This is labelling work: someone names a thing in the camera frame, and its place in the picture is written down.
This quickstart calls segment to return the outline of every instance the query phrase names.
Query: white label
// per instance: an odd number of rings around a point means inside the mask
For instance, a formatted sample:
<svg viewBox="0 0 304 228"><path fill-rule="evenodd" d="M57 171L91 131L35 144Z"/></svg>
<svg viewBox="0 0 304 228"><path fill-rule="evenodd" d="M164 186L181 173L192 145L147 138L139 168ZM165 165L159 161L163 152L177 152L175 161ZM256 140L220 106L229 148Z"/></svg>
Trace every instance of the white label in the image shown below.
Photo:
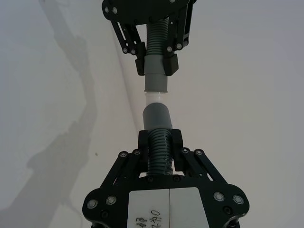
<svg viewBox="0 0 304 228"><path fill-rule="evenodd" d="M131 191L128 228L169 228L169 189Z"/></svg>
<svg viewBox="0 0 304 228"><path fill-rule="evenodd" d="M128 228L209 228L197 188L131 191Z"/></svg>

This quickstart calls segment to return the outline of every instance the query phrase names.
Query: gray pipe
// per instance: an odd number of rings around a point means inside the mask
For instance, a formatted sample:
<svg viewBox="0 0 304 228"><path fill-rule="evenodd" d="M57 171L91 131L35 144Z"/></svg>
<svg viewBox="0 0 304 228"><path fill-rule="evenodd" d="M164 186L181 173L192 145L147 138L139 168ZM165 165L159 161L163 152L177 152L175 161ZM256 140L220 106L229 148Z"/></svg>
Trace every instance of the gray pipe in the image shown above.
<svg viewBox="0 0 304 228"><path fill-rule="evenodd" d="M149 104L143 111L143 123L148 130L149 162L147 175L170 175L172 169L172 123L167 106Z"/></svg>
<svg viewBox="0 0 304 228"><path fill-rule="evenodd" d="M168 19L163 19L147 24L147 52L144 63L146 92L168 92L168 78L162 63L168 36L168 22Z"/></svg>

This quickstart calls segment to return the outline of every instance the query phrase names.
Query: white wall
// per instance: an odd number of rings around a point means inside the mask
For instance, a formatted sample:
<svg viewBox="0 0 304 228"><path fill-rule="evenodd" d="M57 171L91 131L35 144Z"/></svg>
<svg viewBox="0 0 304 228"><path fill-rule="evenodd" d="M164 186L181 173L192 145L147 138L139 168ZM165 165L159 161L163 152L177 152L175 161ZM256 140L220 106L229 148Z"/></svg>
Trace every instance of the white wall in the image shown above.
<svg viewBox="0 0 304 228"><path fill-rule="evenodd" d="M81 213L137 132L99 0L0 2L0 227Z"/></svg>
<svg viewBox="0 0 304 228"><path fill-rule="evenodd" d="M204 149L248 196L242 227L303 226L303 12L302 0L198 0L169 79L185 145ZM120 51L120 60L139 130L144 79L134 58Z"/></svg>

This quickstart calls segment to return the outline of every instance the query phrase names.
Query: white pipe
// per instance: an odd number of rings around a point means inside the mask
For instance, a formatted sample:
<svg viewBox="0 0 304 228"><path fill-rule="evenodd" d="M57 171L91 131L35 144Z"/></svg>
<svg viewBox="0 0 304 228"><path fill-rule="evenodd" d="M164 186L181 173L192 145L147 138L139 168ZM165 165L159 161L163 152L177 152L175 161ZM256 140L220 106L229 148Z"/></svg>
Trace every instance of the white pipe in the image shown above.
<svg viewBox="0 0 304 228"><path fill-rule="evenodd" d="M146 92L147 105L152 103L165 103L167 93Z"/></svg>

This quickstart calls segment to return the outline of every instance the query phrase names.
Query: white pipe section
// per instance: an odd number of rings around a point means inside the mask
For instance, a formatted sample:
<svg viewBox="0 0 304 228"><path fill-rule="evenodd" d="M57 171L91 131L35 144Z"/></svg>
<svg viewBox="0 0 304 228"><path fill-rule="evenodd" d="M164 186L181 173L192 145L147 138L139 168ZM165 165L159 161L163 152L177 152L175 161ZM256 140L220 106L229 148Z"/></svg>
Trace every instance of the white pipe section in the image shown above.
<svg viewBox="0 0 304 228"><path fill-rule="evenodd" d="M165 103L167 93L146 92L146 105L152 103Z"/></svg>

